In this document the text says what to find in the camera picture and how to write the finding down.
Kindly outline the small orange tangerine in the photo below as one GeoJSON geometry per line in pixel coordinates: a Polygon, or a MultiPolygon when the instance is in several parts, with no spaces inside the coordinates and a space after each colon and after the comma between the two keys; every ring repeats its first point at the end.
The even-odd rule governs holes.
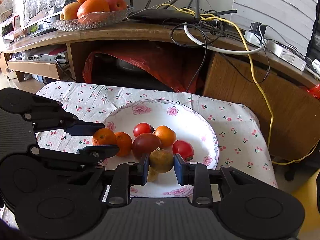
{"type": "Polygon", "coordinates": [[[117,139],[117,146],[119,147],[119,152],[116,154],[118,157],[125,157],[131,154],[132,151],[132,139],[124,132],[115,133],[117,139]]]}

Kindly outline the dark red tomato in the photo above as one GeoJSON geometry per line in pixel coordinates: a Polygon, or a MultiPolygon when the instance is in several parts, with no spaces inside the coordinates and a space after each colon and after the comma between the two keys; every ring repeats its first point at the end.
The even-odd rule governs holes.
{"type": "Polygon", "coordinates": [[[132,144],[132,153],[136,159],[140,159],[144,154],[150,154],[156,148],[162,146],[162,142],[152,133],[143,133],[135,138],[132,144]]]}

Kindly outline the small red tomato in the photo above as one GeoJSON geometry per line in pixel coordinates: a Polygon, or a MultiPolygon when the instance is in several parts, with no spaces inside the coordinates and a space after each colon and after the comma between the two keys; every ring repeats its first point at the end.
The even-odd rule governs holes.
{"type": "Polygon", "coordinates": [[[143,133],[153,133],[154,131],[154,128],[150,124],[146,122],[141,122],[134,127],[133,135],[136,138],[143,133]]]}

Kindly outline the red plastic bag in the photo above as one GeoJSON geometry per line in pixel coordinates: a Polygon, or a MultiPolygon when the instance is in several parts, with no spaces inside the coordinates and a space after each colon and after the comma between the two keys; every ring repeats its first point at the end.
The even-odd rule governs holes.
{"type": "Polygon", "coordinates": [[[194,93],[202,61],[201,51],[176,45],[104,47],[89,54],[82,76],[86,83],[194,93]]]}

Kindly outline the black power adapter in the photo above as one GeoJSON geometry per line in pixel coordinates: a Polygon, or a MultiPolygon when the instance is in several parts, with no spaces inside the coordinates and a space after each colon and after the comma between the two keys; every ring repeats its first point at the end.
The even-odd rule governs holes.
{"type": "Polygon", "coordinates": [[[264,35],[266,31],[266,25],[260,22],[252,22],[250,25],[249,31],[257,35],[259,35],[260,33],[264,35]]]}

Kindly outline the black television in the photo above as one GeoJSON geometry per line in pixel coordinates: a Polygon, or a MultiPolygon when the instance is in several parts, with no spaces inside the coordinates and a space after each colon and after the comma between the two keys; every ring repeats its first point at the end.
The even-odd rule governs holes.
{"type": "Polygon", "coordinates": [[[60,18],[60,13],[62,8],[51,8],[39,12],[36,16],[34,16],[29,23],[26,23],[29,28],[29,32],[37,32],[42,29],[50,29],[51,25],[54,21],[60,18]]]}

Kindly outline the yellow apple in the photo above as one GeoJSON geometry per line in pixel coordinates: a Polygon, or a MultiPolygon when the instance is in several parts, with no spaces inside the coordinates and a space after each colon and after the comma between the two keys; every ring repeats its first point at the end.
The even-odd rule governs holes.
{"type": "Polygon", "coordinates": [[[81,3],[72,2],[64,6],[60,13],[60,20],[74,20],[78,18],[78,9],[80,8],[81,3]]]}

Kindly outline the cherry print tablecloth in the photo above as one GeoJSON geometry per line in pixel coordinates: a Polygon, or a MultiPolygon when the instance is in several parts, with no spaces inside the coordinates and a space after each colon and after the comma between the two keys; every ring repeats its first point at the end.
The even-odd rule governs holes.
{"type": "Polygon", "coordinates": [[[230,165],[272,186],[277,184],[259,121],[244,105],[189,93],[62,81],[44,86],[38,94],[61,102],[80,120],[98,123],[128,103],[151,99],[178,102],[195,110],[213,128],[219,145],[216,168],[230,165]]]}

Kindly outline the bright red tomato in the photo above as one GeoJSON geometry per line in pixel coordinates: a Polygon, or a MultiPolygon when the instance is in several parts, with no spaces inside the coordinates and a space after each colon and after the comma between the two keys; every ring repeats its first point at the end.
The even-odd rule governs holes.
{"type": "Polygon", "coordinates": [[[172,153],[179,154],[185,161],[191,161],[194,158],[194,149],[192,145],[183,140],[176,140],[172,145],[172,153]]]}

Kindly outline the yellow-brown round fruit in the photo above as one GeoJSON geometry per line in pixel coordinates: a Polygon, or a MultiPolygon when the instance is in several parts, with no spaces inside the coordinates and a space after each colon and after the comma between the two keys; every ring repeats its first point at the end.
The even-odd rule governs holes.
{"type": "Polygon", "coordinates": [[[150,153],[149,165],[158,173],[167,173],[174,165],[174,156],[172,153],[158,147],[150,153]]]}

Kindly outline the black wifi router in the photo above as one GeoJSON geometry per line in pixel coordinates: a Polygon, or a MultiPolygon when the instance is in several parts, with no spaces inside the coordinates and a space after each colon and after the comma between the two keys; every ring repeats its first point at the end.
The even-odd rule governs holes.
{"type": "Polygon", "coordinates": [[[137,21],[149,21],[149,22],[160,22],[164,20],[172,19],[177,23],[196,23],[204,21],[208,17],[220,17],[223,15],[236,14],[236,9],[216,11],[213,9],[201,12],[200,0],[190,0],[189,4],[185,8],[177,8],[174,4],[178,0],[169,0],[167,3],[154,5],[150,7],[152,0],[148,0],[147,5],[144,9],[133,10],[128,15],[129,19],[137,21]]]}

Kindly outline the wooden tv cabinet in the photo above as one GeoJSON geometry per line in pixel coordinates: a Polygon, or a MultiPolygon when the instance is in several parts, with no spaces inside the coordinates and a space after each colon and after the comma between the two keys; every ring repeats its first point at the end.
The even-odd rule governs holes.
{"type": "MultiPolygon", "coordinates": [[[[93,85],[82,76],[91,52],[141,43],[188,48],[187,36],[181,30],[173,32],[161,25],[124,21],[98,29],[57,30],[37,37],[27,36],[4,48],[3,53],[12,55],[64,45],[72,77],[77,83],[93,85]]],[[[297,160],[317,145],[319,100],[307,91],[317,85],[311,76],[262,52],[246,57],[197,50],[202,52],[203,61],[197,70],[195,93],[247,106],[258,118],[272,156],[297,160]]]]}

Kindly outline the glass fruit dish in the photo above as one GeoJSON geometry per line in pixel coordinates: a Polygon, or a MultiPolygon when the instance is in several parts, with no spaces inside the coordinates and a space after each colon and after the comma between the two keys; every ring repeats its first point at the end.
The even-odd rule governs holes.
{"type": "Polygon", "coordinates": [[[52,23],[52,27],[61,31],[76,31],[102,28],[108,25],[119,23],[127,18],[132,8],[111,12],[92,12],[82,18],[74,20],[57,20],[52,23]]]}

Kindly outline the small red ornament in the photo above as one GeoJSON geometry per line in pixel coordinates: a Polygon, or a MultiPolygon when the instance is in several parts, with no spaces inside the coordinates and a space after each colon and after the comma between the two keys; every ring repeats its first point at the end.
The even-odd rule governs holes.
{"type": "Polygon", "coordinates": [[[311,94],[314,98],[317,98],[320,100],[320,84],[315,85],[315,87],[312,87],[307,90],[309,94],[311,94]]]}

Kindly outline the red apple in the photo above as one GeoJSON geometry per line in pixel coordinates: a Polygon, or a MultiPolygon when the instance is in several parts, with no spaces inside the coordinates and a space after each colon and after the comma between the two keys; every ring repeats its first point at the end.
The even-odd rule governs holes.
{"type": "Polygon", "coordinates": [[[127,3],[124,0],[105,0],[108,3],[110,11],[120,11],[127,9],[127,3]]]}

